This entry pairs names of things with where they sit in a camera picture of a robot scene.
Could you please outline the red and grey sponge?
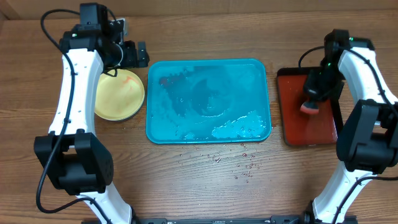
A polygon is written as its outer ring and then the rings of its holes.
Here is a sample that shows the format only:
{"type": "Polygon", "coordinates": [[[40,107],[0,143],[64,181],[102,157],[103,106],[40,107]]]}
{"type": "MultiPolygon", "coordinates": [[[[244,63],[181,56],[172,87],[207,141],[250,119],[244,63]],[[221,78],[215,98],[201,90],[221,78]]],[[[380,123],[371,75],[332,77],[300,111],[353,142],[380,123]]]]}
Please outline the red and grey sponge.
{"type": "Polygon", "coordinates": [[[300,111],[309,115],[318,114],[319,113],[318,102],[313,100],[304,101],[300,107],[300,111]]]}

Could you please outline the yellow-green plate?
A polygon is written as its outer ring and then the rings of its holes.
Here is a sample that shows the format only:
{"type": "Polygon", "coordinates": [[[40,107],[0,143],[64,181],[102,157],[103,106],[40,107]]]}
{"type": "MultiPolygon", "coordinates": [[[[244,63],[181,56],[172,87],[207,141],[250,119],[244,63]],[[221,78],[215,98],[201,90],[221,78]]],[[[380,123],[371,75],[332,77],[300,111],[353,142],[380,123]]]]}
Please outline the yellow-green plate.
{"type": "Polygon", "coordinates": [[[129,70],[117,70],[99,77],[95,114],[108,121],[122,121],[134,116],[141,108],[145,89],[141,79],[129,70]]]}

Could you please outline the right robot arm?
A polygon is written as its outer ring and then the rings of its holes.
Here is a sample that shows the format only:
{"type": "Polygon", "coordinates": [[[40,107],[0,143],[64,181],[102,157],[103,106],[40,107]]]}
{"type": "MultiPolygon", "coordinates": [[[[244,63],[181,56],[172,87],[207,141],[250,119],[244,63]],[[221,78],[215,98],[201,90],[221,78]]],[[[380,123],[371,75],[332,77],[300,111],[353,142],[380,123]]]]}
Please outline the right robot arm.
{"type": "Polygon", "coordinates": [[[331,179],[303,213],[301,223],[355,223],[345,217],[355,198],[372,180],[397,165],[397,97],[386,85],[369,39],[325,39],[325,57],[303,86],[308,99],[300,110],[317,114],[318,103],[338,98],[347,83],[354,109],[338,133],[339,163],[331,179]]]}

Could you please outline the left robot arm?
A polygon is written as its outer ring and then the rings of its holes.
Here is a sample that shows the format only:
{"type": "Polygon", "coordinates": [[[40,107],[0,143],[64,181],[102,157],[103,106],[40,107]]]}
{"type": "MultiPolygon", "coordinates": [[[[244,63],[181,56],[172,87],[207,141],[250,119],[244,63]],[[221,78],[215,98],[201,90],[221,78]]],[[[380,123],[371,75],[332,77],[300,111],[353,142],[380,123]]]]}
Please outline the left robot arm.
{"type": "Polygon", "coordinates": [[[35,196],[43,213],[57,213],[85,202],[100,223],[139,223],[134,209],[113,184],[113,158],[96,137],[94,122],[100,75],[148,66],[145,43],[124,41],[122,35],[119,30],[74,29],[55,43],[63,61],[60,98],[48,135],[34,141],[35,155],[44,168],[35,196]],[[44,208],[45,179],[76,199],[58,208],[44,208]]]}

